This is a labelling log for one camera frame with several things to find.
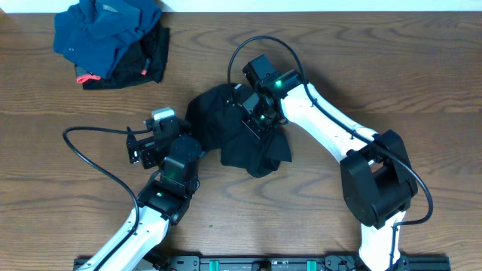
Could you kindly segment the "black t-shirt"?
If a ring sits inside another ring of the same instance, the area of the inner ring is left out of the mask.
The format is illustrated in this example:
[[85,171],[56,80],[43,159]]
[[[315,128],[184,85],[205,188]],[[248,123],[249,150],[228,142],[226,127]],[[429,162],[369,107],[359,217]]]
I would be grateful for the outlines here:
[[201,93],[188,104],[185,120],[192,136],[205,152],[221,151],[221,164],[245,169],[260,178],[276,171],[282,162],[291,162],[291,150],[284,131],[270,130],[257,138],[242,120],[246,110],[235,105],[232,91],[248,94],[241,85],[221,84]]

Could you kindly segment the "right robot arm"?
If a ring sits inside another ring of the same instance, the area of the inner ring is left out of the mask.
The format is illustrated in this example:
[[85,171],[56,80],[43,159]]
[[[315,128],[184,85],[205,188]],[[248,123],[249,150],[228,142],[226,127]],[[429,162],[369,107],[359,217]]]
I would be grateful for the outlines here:
[[391,270],[401,262],[399,229],[418,192],[404,142],[391,130],[382,134],[356,123],[327,100],[303,74],[281,74],[271,66],[248,64],[248,84],[232,93],[256,138],[283,121],[308,132],[340,165],[343,198],[361,224],[358,258],[369,270]]

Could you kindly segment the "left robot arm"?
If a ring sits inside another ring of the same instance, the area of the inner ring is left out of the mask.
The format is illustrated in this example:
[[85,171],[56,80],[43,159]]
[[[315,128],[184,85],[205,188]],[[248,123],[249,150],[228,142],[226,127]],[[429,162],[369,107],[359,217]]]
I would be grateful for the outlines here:
[[145,256],[166,237],[188,210],[200,186],[198,168],[203,154],[191,136],[191,125],[177,117],[145,121],[145,133],[136,139],[130,128],[127,152],[131,163],[156,167],[147,184],[134,197],[135,206],[121,228],[79,270],[135,270]]

